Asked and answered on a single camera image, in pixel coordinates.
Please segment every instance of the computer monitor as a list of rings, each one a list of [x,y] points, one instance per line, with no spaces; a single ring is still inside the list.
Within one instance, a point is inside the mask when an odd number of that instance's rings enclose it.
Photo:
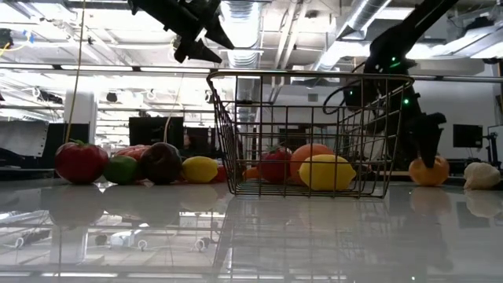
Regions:
[[[153,145],[162,142],[167,117],[130,117],[130,145]],[[177,149],[183,147],[183,117],[171,117],[167,131],[167,143]]]
[[[483,127],[479,125],[453,125],[455,148],[482,148]]]

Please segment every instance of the metal wire basket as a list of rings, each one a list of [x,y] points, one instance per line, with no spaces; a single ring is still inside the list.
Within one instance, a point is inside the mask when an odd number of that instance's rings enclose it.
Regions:
[[[219,87],[217,90],[215,78],[235,81],[234,88]],[[307,85],[305,92],[297,94],[297,102],[291,92],[302,87],[284,86],[288,80],[291,84],[300,80]],[[323,105],[315,101],[311,92],[327,92],[334,88],[313,88],[320,81],[329,85],[350,82],[347,86],[352,88],[344,94],[350,106],[342,106],[342,96],[332,103],[327,97]],[[235,71],[211,73],[207,82],[213,93],[215,125],[232,194],[284,197],[386,195],[399,146],[397,136],[402,103],[396,101],[402,101],[404,90],[413,84],[412,78],[340,72]],[[376,93],[367,95],[365,92],[368,90],[375,90]],[[276,98],[281,97],[281,91],[285,91],[287,99],[278,102]],[[351,95],[359,95],[360,99],[355,100]],[[313,154],[313,147],[317,145],[313,144],[325,145],[333,155],[343,159],[334,158],[331,163],[326,160],[289,159],[288,154],[302,145],[310,147],[309,155],[316,155]],[[270,160],[266,154],[271,145],[282,147],[280,150],[288,152],[287,157]],[[293,168],[299,167],[293,164],[301,164],[301,180],[298,175],[293,178],[298,172]],[[336,184],[347,182],[348,177],[347,172],[340,171],[340,168],[347,168],[348,164],[355,177],[349,187],[341,189]],[[249,178],[247,170],[253,171],[253,167],[258,176]],[[282,176],[280,181],[268,178],[271,170],[275,175]],[[320,170],[327,174],[320,177]]]

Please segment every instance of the lemon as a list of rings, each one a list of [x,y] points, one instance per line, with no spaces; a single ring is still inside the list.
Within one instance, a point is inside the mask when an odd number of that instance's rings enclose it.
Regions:
[[[321,154],[308,157],[299,169],[300,178],[307,185],[310,184],[312,190],[345,190],[356,176],[356,171],[342,157],[332,154]]]
[[[187,158],[182,164],[183,177],[191,183],[209,183],[218,174],[215,160],[204,156]]]

